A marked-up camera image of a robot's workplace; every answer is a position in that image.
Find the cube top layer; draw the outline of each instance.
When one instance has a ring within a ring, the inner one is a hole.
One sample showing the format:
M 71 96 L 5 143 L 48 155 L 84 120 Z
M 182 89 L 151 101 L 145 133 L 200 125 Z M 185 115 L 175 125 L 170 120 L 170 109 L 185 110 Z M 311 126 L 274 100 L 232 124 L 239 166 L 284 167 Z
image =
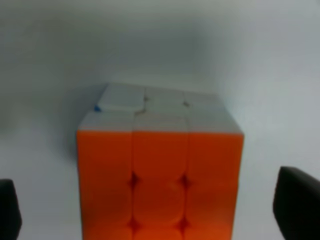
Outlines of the cube top layer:
M 214 94 L 110 83 L 79 130 L 242 134 Z

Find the white wall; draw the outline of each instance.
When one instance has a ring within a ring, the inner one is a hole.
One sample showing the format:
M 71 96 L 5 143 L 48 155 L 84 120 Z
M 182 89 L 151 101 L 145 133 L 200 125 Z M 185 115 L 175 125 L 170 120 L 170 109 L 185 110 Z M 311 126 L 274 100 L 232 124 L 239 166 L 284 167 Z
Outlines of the white wall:
M 17 185 L 21 239 L 79 239 L 68 149 L 109 80 L 218 93 L 246 135 L 233 239 L 282 239 L 279 167 L 320 179 L 316 0 L 1 4 L 0 177 Z

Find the rubik's cube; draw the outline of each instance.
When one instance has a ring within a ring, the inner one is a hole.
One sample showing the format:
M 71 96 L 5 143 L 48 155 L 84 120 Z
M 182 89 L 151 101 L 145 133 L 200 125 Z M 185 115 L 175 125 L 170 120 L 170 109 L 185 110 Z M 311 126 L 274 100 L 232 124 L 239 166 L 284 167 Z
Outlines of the rubik's cube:
M 84 240 L 230 240 L 244 135 L 214 95 L 111 83 L 77 130 Z

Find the black object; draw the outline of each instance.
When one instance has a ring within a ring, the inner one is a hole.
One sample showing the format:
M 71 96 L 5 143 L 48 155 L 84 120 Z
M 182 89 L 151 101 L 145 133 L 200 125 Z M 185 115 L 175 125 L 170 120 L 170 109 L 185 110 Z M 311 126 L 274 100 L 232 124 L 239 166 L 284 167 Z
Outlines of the black object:
M 320 240 L 320 181 L 295 167 L 281 167 L 273 213 L 286 240 Z
M 14 182 L 0 180 L 0 240 L 16 240 L 22 225 Z

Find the white background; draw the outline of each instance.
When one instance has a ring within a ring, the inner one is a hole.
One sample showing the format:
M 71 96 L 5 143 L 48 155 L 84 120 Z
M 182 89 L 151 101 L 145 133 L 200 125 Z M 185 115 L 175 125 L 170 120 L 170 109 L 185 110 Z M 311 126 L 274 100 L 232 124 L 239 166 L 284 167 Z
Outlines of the white background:
M 108 81 L 218 93 L 245 132 L 233 239 L 283 239 L 280 166 L 320 178 L 319 2 L 2 0 L 0 178 L 19 239 L 81 239 L 74 132 Z

